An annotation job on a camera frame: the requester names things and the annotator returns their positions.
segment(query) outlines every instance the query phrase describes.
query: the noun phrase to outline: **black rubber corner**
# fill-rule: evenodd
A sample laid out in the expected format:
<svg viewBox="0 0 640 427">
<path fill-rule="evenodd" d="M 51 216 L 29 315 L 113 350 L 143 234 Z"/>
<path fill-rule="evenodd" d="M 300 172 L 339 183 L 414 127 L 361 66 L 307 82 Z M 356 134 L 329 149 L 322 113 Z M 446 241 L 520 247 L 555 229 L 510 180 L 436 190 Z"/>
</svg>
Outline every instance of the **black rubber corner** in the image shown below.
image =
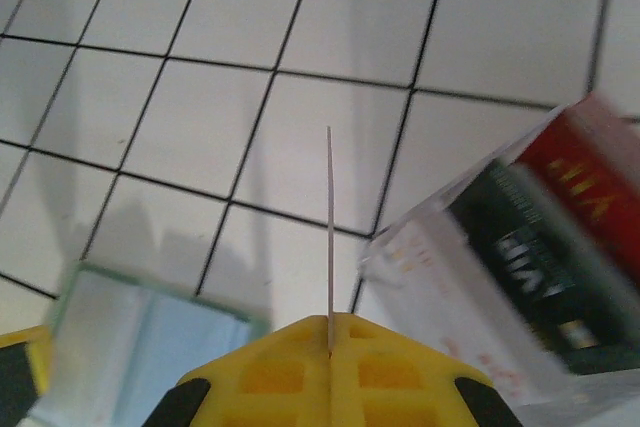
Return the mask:
<svg viewBox="0 0 640 427">
<path fill-rule="evenodd" d="M 478 427 L 523 427 L 495 389 L 467 377 L 455 384 Z"/>
<path fill-rule="evenodd" d="M 167 392 L 142 427 L 189 427 L 211 384 L 192 379 Z"/>
<path fill-rule="evenodd" d="M 0 349 L 0 427 L 15 427 L 38 400 L 26 343 Z"/>
</svg>

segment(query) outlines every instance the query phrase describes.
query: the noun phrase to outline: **white tile floor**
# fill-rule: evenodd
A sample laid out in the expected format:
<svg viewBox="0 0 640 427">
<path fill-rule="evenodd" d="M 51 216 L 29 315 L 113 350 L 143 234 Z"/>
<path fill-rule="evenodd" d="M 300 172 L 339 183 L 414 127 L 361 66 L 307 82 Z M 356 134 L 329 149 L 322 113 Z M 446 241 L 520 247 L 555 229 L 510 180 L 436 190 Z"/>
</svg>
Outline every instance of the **white tile floor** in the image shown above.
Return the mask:
<svg viewBox="0 0 640 427">
<path fill-rule="evenodd" d="M 546 109 L 598 88 L 640 120 L 639 12 L 0 0 L 0 331 L 39 322 L 83 255 L 276 327 L 323 312 L 327 124 L 346 310 L 371 234 Z M 366 288 L 359 312 L 387 322 Z"/>
</svg>

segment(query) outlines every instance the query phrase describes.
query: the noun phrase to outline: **toothpick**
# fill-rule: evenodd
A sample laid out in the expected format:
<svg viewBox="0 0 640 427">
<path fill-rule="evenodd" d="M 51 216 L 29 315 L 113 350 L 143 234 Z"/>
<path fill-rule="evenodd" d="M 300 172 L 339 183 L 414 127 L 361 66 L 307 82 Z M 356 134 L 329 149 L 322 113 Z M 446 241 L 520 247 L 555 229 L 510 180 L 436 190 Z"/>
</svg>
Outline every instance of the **toothpick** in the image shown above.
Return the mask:
<svg viewBox="0 0 640 427">
<path fill-rule="evenodd" d="M 328 323 L 328 345 L 329 345 L 329 357 L 333 352 L 334 344 L 334 312 L 333 312 L 333 215 L 334 215 L 334 200 L 333 200 L 333 152 L 331 149 L 331 127 L 327 126 L 327 161 L 328 161 L 328 200 L 329 200 L 329 215 L 327 221 L 328 232 L 328 250 L 329 250 L 329 323 Z"/>
</svg>

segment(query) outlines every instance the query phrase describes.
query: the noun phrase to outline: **black grout line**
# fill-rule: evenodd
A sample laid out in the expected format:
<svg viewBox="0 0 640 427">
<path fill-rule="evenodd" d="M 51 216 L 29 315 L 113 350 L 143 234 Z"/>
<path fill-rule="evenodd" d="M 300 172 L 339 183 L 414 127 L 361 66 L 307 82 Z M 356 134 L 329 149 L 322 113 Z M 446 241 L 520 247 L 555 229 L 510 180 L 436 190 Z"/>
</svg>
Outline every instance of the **black grout line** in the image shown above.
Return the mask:
<svg viewBox="0 0 640 427">
<path fill-rule="evenodd" d="M 49 299 L 52 300 L 56 300 L 58 298 L 57 295 L 52 294 L 51 292 L 48 292 L 44 289 L 41 289 L 40 287 L 37 287 L 35 285 L 32 285 L 28 282 L 25 282 L 24 280 L 20 280 L 16 277 L 13 277 L 11 275 L 7 275 L 3 272 L 0 272 L 0 279 L 2 280 L 6 280 L 7 282 L 12 283 L 13 285 L 15 285 L 16 287 L 20 287 L 23 289 L 28 290 L 29 292 L 33 293 L 33 294 L 38 294 L 38 295 L 42 295 L 43 297 L 48 297 Z"/>
<path fill-rule="evenodd" d="M 155 90 L 158 86 L 158 84 L 160 83 L 160 78 L 162 77 L 162 73 L 164 72 L 164 69 L 167 65 L 167 62 L 169 60 L 169 54 L 171 53 L 171 49 L 173 49 L 173 45 L 176 42 L 176 39 L 178 38 L 178 34 L 180 33 L 180 29 L 182 27 L 182 23 L 184 22 L 184 19 L 187 16 L 187 12 L 189 11 L 189 7 L 191 6 L 191 2 L 193 0 L 187 0 L 185 3 L 184 8 L 182 9 L 182 13 L 180 14 L 180 18 L 178 19 L 178 23 L 176 25 L 175 30 L 173 31 L 173 35 L 171 36 L 171 40 L 169 41 L 169 45 L 167 47 L 167 50 L 165 52 L 165 55 L 163 56 L 163 60 L 162 60 L 162 64 L 160 65 L 160 68 L 158 69 L 158 73 L 156 74 L 156 78 L 153 81 L 153 84 L 151 85 L 151 88 L 149 89 L 149 94 L 147 95 L 147 98 L 142 106 L 142 109 L 140 111 L 140 114 L 138 115 L 138 119 L 136 121 L 136 124 L 133 128 L 133 132 L 131 133 L 130 137 L 129 137 L 129 141 L 127 142 L 127 145 L 124 149 L 124 152 L 122 153 L 122 157 L 120 158 L 120 162 L 118 164 L 118 168 L 116 170 L 116 174 L 113 177 L 113 180 L 111 181 L 111 185 L 109 186 L 109 189 L 107 190 L 107 194 L 105 195 L 105 199 L 104 202 L 102 203 L 102 206 L 100 207 L 100 211 L 98 212 L 98 215 L 96 217 L 96 221 L 93 224 L 93 227 L 91 229 L 91 233 L 89 234 L 89 238 L 87 239 L 87 243 L 85 244 L 84 249 L 82 250 L 82 255 L 80 256 L 81 259 L 85 259 L 87 257 L 87 255 L 89 254 L 89 251 L 91 250 L 91 246 L 93 245 L 93 241 L 95 239 L 95 236 L 98 232 L 98 229 L 100 228 L 100 223 L 102 222 L 102 219 L 104 218 L 105 212 L 107 210 L 107 206 L 109 205 L 109 202 L 111 201 L 111 197 L 113 196 L 113 192 L 115 191 L 116 188 L 116 184 L 118 183 L 118 179 L 121 175 L 121 172 L 123 170 L 124 164 L 127 160 L 127 156 L 129 155 L 129 152 L 131 151 L 131 148 L 133 147 L 133 143 L 135 142 L 135 138 L 136 135 L 138 134 L 138 132 L 140 131 L 140 126 L 142 125 L 142 121 L 144 120 L 145 114 L 147 113 L 147 110 L 149 108 L 149 105 L 151 104 L 151 99 L 153 98 L 153 94 L 155 93 Z"/>
<path fill-rule="evenodd" d="M 391 186 L 391 180 L 393 177 L 393 172 L 395 169 L 395 165 L 398 159 L 398 154 L 400 152 L 400 146 L 402 144 L 402 138 L 404 136 L 404 132 L 406 130 L 406 126 L 407 126 L 407 120 L 409 118 L 410 115 L 410 110 L 411 110 L 411 104 L 413 101 L 413 96 L 416 92 L 416 84 L 418 83 L 418 78 L 420 76 L 420 68 L 422 66 L 422 60 L 425 56 L 426 50 L 427 50 L 427 43 L 429 40 L 429 33 L 431 32 L 432 28 L 433 28 L 433 23 L 436 17 L 436 10 L 438 7 L 438 1 L 439 0 L 431 0 L 430 2 L 430 7 L 429 7 L 429 14 L 427 16 L 427 20 L 425 22 L 425 28 L 424 28 L 424 32 L 422 35 L 422 41 L 420 43 L 420 49 L 418 50 L 418 56 L 416 58 L 415 61 L 415 65 L 413 67 L 413 75 L 411 78 L 411 84 L 409 86 L 410 90 L 409 93 L 407 95 L 407 100 L 405 102 L 404 105 L 404 110 L 402 112 L 402 117 L 400 119 L 400 124 L 398 125 L 398 134 L 396 136 L 396 140 L 395 140 L 395 145 L 393 146 L 393 150 L 391 153 L 391 158 L 389 159 L 389 165 L 387 168 L 387 173 L 385 175 L 385 180 L 380 192 L 380 199 L 378 201 L 378 207 L 376 209 L 376 214 L 375 214 L 375 218 L 373 221 L 373 226 L 371 228 L 371 232 L 370 232 L 370 237 L 373 239 L 373 236 L 375 235 L 376 231 L 378 230 L 378 226 L 380 224 L 380 221 L 382 219 L 382 214 L 384 212 L 384 206 L 387 200 L 387 196 L 389 195 L 389 189 Z M 353 290 L 352 296 L 351 296 L 351 302 L 349 305 L 349 312 L 351 312 L 352 314 L 356 312 L 356 310 L 358 309 L 358 304 L 360 303 L 360 298 L 362 296 L 362 290 L 364 288 L 364 278 L 362 277 L 362 274 L 359 272 L 358 273 L 358 279 L 356 281 L 356 285 L 355 288 Z"/>
<path fill-rule="evenodd" d="M 260 120 L 262 119 L 262 116 L 264 114 L 267 102 L 269 100 L 269 96 L 271 95 L 271 89 L 273 88 L 273 84 L 275 82 L 275 78 L 276 78 L 276 73 L 280 67 L 280 64 L 282 62 L 282 58 L 284 57 L 284 51 L 287 47 L 287 43 L 289 42 L 289 38 L 291 37 L 291 32 L 293 32 L 293 26 L 295 25 L 296 22 L 296 18 L 298 17 L 298 12 L 300 11 L 300 6 L 302 5 L 302 1 L 303 0 L 296 0 L 296 4 L 293 8 L 293 12 L 291 13 L 291 19 L 289 20 L 289 25 L 287 26 L 287 30 L 285 31 L 285 35 L 284 38 L 282 39 L 282 44 L 280 45 L 280 50 L 278 51 L 278 56 L 276 57 L 276 61 L 274 63 L 274 72 L 271 74 L 271 76 L 269 77 L 269 81 L 267 82 L 267 87 L 265 89 L 264 92 L 264 96 L 262 98 L 262 101 L 260 102 L 260 108 L 258 109 L 258 113 L 256 114 L 256 118 L 255 121 L 253 123 L 253 126 L 251 128 L 251 133 L 249 134 L 249 140 L 247 142 L 247 145 L 244 149 L 244 152 L 242 154 L 241 160 L 238 163 L 238 168 L 236 170 L 236 174 L 234 176 L 233 179 L 233 183 L 231 184 L 231 193 L 229 194 L 230 199 L 233 201 L 233 198 L 238 190 L 238 186 L 240 184 L 240 177 L 242 175 L 242 171 L 244 169 L 244 166 L 247 163 L 247 160 L 249 158 L 249 151 L 251 150 L 251 146 L 254 142 L 254 139 L 256 138 L 257 132 L 258 132 L 258 127 L 260 125 Z M 224 231 L 224 226 L 225 223 L 227 221 L 227 218 L 229 217 L 229 211 L 231 208 L 231 203 L 227 203 L 227 205 L 225 206 L 223 212 L 222 212 L 222 216 L 220 217 L 220 223 L 218 226 L 218 230 L 216 231 L 216 234 L 213 238 L 213 242 L 211 242 L 211 247 L 209 248 L 209 251 L 207 252 L 207 256 L 205 258 L 205 263 L 204 263 L 204 267 L 202 268 L 202 272 L 200 274 L 200 280 L 198 282 L 198 286 L 195 289 L 195 295 L 199 295 L 202 292 L 202 288 L 204 286 L 204 282 L 207 278 L 207 274 L 209 273 L 209 269 L 211 267 L 211 262 L 213 259 L 213 256 L 215 255 L 215 251 L 216 248 L 218 246 L 218 243 L 220 242 L 220 238 L 222 237 L 222 232 Z"/>
<path fill-rule="evenodd" d="M 127 170 L 118 171 L 117 167 L 110 167 L 108 165 L 99 164 L 99 163 L 96 163 L 96 162 L 79 159 L 77 157 L 71 157 L 69 155 L 60 154 L 60 153 L 57 153 L 57 152 L 53 152 L 51 150 L 41 149 L 39 147 L 33 147 L 33 146 L 29 146 L 27 144 L 21 144 L 21 143 L 14 142 L 14 141 L 11 141 L 11 140 L 6 140 L 6 139 L 0 139 L 0 144 L 8 145 L 8 146 L 11 146 L 11 147 L 16 147 L 16 148 L 19 148 L 19 149 L 23 149 L 25 152 L 33 152 L 35 154 L 44 155 L 46 157 L 51 157 L 51 158 L 54 158 L 54 159 L 59 159 L 59 160 L 64 160 L 66 162 L 71 162 L 71 163 L 76 164 L 76 165 L 81 165 L 81 166 L 84 166 L 84 167 L 90 167 L 90 168 L 98 169 L 98 170 L 101 170 L 103 172 L 109 172 L 111 174 L 117 174 L 119 172 L 121 177 L 126 177 L 126 178 L 130 178 L 130 179 L 134 179 L 134 180 L 139 180 L 139 181 L 142 181 L 142 182 L 147 182 L 149 184 L 157 185 L 159 187 L 166 187 L 168 189 L 176 190 L 178 192 L 185 193 L 185 194 L 196 195 L 198 197 L 202 197 L 202 198 L 205 198 L 205 199 L 208 199 L 208 200 L 214 200 L 214 201 L 217 201 L 217 202 L 227 202 L 227 203 L 231 204 L 232 206 L 235 205 L 235 206 L 238 206 L 238 207 L 243 207 L 243 208 L 246 208 L 248 210 L 252 210 L 254 212 L 259 212 L 259 213 L 270 215 L 270 216 L 273 216 L 273 217 L 278 217 L 278 218 L 281 218 L 281 219 L 290 220 L 290 221 L 293 221 L 293 222 L 298 222 L 300 224 L 310 225 L 310 226 L 319 227 L 319 228 L 323 228 L 323 229 L 327 228 L 327 223 L 326 222 L 322 222 L 320 220 L 316 220 L 316 219 L 312 219 L 312 218 L 309 218 L 309 217 L 300 216 L 300 215 L 297 215 L 297 214 L 294 214 L 294 213 L 291 213 L 291 212 L 272 209 L 272 208 L 261 206 L 261 205 L 258 205 L 258 204 L 253 204 L 251 202 L 245 202 L 245 201 L 236 200 L 236 199 L 231 200 L 230 197 L 225 197 L 225 196 L 222 196 L 222 195 L 214 194 L 214 193 L 208 192 L 206 190 L 195 189 L 193 187 L 185 186 L 185 185 L 182 185 L 182 184 L 176 184 L 174 182 L 169 182 L 169 181 L 166 181 L 166 180 L 158 179 L 156 177 L 151 177 L 151 176 L 144 175 L 144 174 L 139 174 L 139 173 L 136 173 L 136 172 L 131 172 L 131 171 L 127 171 Z M 358 239 L 361 239 L 361 240 L 368 240 L 369 237 L 370 237 L 368 233 L 360 232 L 358 230 L 350 229 L 348 227 L 343 227 L 343 226 L 339 226 L 339 225 L 335 227 L 335 230 L 336 230 L 336 232 L 339 232 L 341 234 L 349 235 L 349 236 L 352 236 L 352 237 L 357 237 Z"/>
<path fill-rule="evenodd" d="M 229 204 L 231 206 L 237 206 L 237 207 L 244 207 L 246 209 L 250 209 L 252 211 L 255 212 L 260 212 L 262 214 L 267 214 L 270 215 L 272 217 L 278 217 L 284 220 L 290 220 L 290 221 L 294 221 L 297 222 L 299 224 L 304 224 L 304 225 L 308 225 L 311 227 L 318 227 L 320 229 L 324 229 L 326 230 L 328 225 L 326 222 L 322 222 L 320 220 L 315 220 L 315 219 L 310 219 L 308 217 L 301 217 L 299 215 L 295 215 L 295 214 L 290 214 L 288 212 L 284 212 L 284 211 L 280 211 L 280 210 L 273 210 L 273 209 L 269 209 L 266 207 L 261 207 L 259 205 L 256 204 L 251 204 L 249 202 L 244 202 L 242 200 L 231 200 L 229 202 Z M 344 234 L 344 235 L 349 235 L 351 237 L 355 237 L 357 239 L 360 240 L 369 240 L 370 236 L 369 234 L 365 234 L 364 232 L 359 232 L 357 230 L 354 229 L 349 229 L 347 227 L 341 227 L 339 225 L 336 225 L 334 227 L 334 230 L 340 234 Z"/>
<path fill-rule="evenodd" d="M 90 44 L 78 44 L 78 43 L 64 42 L 64 41 L 58 41 L 58 40 L 38 39 L 38 38 L 32 38 L 32 37 L 24 37 L 20 35 L 12 35 L 12 34 L 4 34 L 4 35 L 0 34 L 0 37 L 4 37 L 7 39 L 14 39 L 14 40 L 22 40 L 25 42 L 38 42 L 43 44 L 61 45 L 61 46 L 67 46 L 67 47 L 79 46 L 80 49 L 98 50 L 101 52 L 114 53 L 114 54 L 136 55 L 136 56 L 149 57 L 149 58 L 155 58 L 155 59 L 167 58 L 168 60 L 172 60 L 172 61 L 211 65 L 211 66 L 217 66 L 217 67 L 229 67 L 234 69 L 244 69 L 244 70 L 251 70 L 256 72 L 265 72 L 265 73 L 274 72 L 273 68 L 263 67 L 258 65 L 251 65 L 251 64 L 239 64 L 235 62 L 198 59 L 198 58 L 182 57 L 182 56 L 175 56 L 175 55 L 169 55 L 167 57 L 166 55 L 163 55 L 163 54 L 156 54 L 151 52 L 137 52 L 134 50 L 119 49 L 115 47 L 102 47 L 102 46 L 90 45 Z M 277 73 L 279 75 L 280 74 L 291 75 L 295 77 L 302 77 L 302 78 L 313 79 L 313 80 L 345 82 L 345 83 L 358 84 L 358 85 L 364 85 L 369 87 L 381 87 L 381 88 L 394 89 L 394 90 L 408 90 L 411 88 L 410 84 L 399 84 L 399 83 L 385 82 L 385 81 L 379 81 L 379 80 L 358 79 L 354 77 L 323 74 L 319 72 L 310 72 L 310 71 L 304 71 L 304 70 L 279 68 Z M 534 102 L 534 101 L 523 100 L 523 99 L 498 97 L 498 96 L 492 96 L 488 94 L 474 94 L 471 92 L 463 92 L 463 91 L 456 91 L 456 90 L 449 90 L 449 89 L 415 87 L 415 90 L 416 92 L 419 92 L 419 93 L 439 95 L 443 97 L 459 98 L 463 100 L 476 100 L 480 102 L 490 102 L 495 104 L 502 104 L 505 106 L 521 107 L 525 109 L 547 111 L 555 107 L 554 104 L 547 104 L 543 102 Z"/>
<path fill-rule="evenodd" d="M 253 70 L 255 72 L 266 72 L 266 73 L 273 72 L 273 69 L 271 67 L 264 67 L 261 65 L 253 65 L 253 64 L 240 64 L 237 62 L 228 62 L 224 60 L 207 60 L 207 59 L 199 59 L 195 57 L 182 57 L 179 55 L 170 55 L 169 60 L 187 62 L 190 64 L 211 65 L 214 67 L 229 67 L 231 69 Z"/>
<path fill-rule="evenodd" d="M 522 99 L 510 99 L 507 97 L 499 97 L 493 95 L 473 94 L 471 92 L 463 92 L 459 90 L 432 89 L 429 87 L 416 87 L 414 90 L 416 91 L 416 93 L 421 94 L 437 95 L 440 97 L 451 97 L 455 99 L 471 100 L 477 102 L 487 102 L 491 104 L 500 104 L 507 107 L 518 107 L 521 109 L 542 110 L 544 112 L 548 112 L 558 105 L 545 104 L 542 102 L 533 102 Z"/>
<path fill-rule="evenodd" d="M 310 72 L 305 70 L 278 69 L 278 74 L 292 75 L 295 77 L 303 77 L 314 80 L 328 80 L 333 82 L 348 82 L 350 84 L 366 85 L 368 87 L 383 87 L 386 89 L 407 90 L 408 84 L 399 84 L 395 82 L 385 82 L 383 80 L 366 80 L 347 77 L 342 75 L 323 74 L 320 72 Z"/>
<path fill-rule="evenodd" d="M 591 52 L 591 61 L 589 63 L 589 73 L 587 75 L 586 93 L 594 90 L 598 81 L 598 68 L 600 66 L 600 58 L 602 56 L 610 3 L 611 0 L 600 0 L 600 12 L 596 19 L 593 34 L 593 49 Z"/>
</svg>

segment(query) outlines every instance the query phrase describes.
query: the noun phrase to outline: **yellow plastic object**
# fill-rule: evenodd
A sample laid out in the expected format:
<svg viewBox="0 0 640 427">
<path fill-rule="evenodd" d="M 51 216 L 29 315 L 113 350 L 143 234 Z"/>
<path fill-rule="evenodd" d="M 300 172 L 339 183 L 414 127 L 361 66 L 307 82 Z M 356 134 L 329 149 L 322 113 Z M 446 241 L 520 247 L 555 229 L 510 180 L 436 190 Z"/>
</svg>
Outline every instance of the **yellow plastic object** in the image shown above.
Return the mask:
<svg viewBox="0 0 640 427">
<path fill-rule="evenodd" d="M 211 388 L 191 427 L 476 427 L 454 381 L 476 369 L 352 314 L 312 316 L 190 372 Z"/>
<path fill-rule="evenodd" d="M 43 325 L 0 336 L 0 349 L 15 344 L 26 344 L 25 351 L 37 395 L 49 391 L 53 341 L 48 327 Z"/>
</svg>

